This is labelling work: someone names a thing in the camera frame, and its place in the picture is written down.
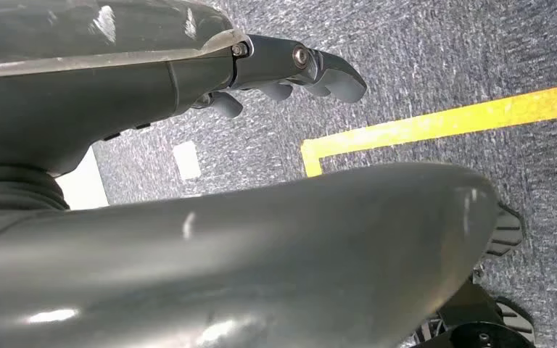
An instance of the bolt head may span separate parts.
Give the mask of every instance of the bolt head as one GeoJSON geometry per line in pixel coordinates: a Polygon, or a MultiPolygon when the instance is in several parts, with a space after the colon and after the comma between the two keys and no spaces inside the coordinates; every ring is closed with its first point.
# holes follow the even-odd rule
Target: bolt head
{"type": "Polygon", "coordinates": [[[479,334],[479,340],[481,342],[487,343],[490,341],[490,335],[488,335],[487,333],[480,333],[479,334]]]}
{"type": "Polygon", "coordinates": [[[294,49],[294,62],[297,67],[304,69],[308,63],[308,50],[304,46],[296,46],[294,49]]]}
{"type": "Polygon", "coordinates": [[[231,53],[235,57],[242,57],[242,56],[246,56],[247,54],[249,54],[249,49],[248,49],[248,47],[245,43],[238,42],[237,44],[235,44],[231,47],[231,53]]]}

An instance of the gray carpet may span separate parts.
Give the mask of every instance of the gray carpet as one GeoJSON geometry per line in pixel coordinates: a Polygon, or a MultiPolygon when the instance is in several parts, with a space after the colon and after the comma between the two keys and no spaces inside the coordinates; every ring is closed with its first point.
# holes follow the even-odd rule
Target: gray carpet
{"type": "MultiPolygon", "coordinates": [[[[557,1],[220,0],[249,33],[342,55],[369,84],[354,105],[296,90],[280,104],[253,91],[228,120],[190,111],[94,146],[112,204],[246,189],[304,177],[300,144],[352,128],[557,86],[557,1]],[[193,141],[202,176],[182,181],[171,153],[193,141]]],[[[322,161],[324,171],[442,161],[492,179],[522,212],[527,239],[486,261],[484,285],[535,319],[538,347],[557,347],[557,120],[322,161]]]]}

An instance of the yellow tape line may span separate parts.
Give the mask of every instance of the yellow tape line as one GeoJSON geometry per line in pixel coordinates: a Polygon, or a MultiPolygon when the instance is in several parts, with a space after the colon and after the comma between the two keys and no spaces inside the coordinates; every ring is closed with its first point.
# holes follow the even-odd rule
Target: yellow tape line
{"type": "Polygon", "coordinates": [[[336,154],[557,118],[557,88],[304,140],[307,176],[322,174],[319,160],[336,154]]]}

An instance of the scuff mark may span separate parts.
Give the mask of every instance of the scuff mark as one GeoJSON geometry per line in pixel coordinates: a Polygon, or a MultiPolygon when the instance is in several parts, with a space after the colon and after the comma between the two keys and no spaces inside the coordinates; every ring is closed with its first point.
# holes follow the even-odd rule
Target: scuff mark
{"type": "Polygon", "coordinates": [[[417,68],[418,68],[418,65],[417,65],[417,63],[415,63],[413,65],[413,72],[411,73],[411,78],[414,79],[414,80],[415,80],[415,75],[417,73],[417,68]]]}
{"type": "Polygon", "coordinates": [[[116,42],[115,16],[112,7],[103,6],[99,10],[97,18],[93,20],[93,24],[95,24],[110,42],[116,42]]]}
{"type": "Polygon", "coordinates": [[[50,23],[50,25],[54,25],[58,20],[59,18],[54,14],[53,11],[48,11],[48,22],[50,23]]]}
{"type": "Polygon", "coordinates": [[[197,37],[197,26],[195,25],[195,18],[193,18],[193,11],[191,9],[186,9],[184,33],[194,40],[197,37]]]}
{"type": "Polygon", "coordinates": [[[183,238],[186,241],[193,237],[193,223],[195,223],[195,212],[190,212],[183,223],[183,238]]]}
{"type": "Polygon", "coordinates": [[[469,231],[469,210],[471,208],[471,200],[469,196],[464,197],[464,217],[463,217],[463,228],[464,236],[468,237],[471,234],[469,231]]]}

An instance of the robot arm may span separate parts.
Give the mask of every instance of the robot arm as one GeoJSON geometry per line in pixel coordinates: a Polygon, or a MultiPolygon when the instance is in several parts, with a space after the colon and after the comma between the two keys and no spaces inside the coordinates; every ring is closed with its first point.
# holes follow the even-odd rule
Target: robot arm
{"type": "Polygon", "coordinates": [[[343,59],[244,35],[190,1],[0,1],[0,165],[58,176],[95,141],[191,107],[235,117],[229,91],[281,100],[291,85],[346,102],[366,91],[343,59]]]}
{"type": "Polygon", "coordinates": [[[466,280],[496,215],[486,179],[431,164],[100,210],[9,207],[0,347],[396,347],[466,280]]]}

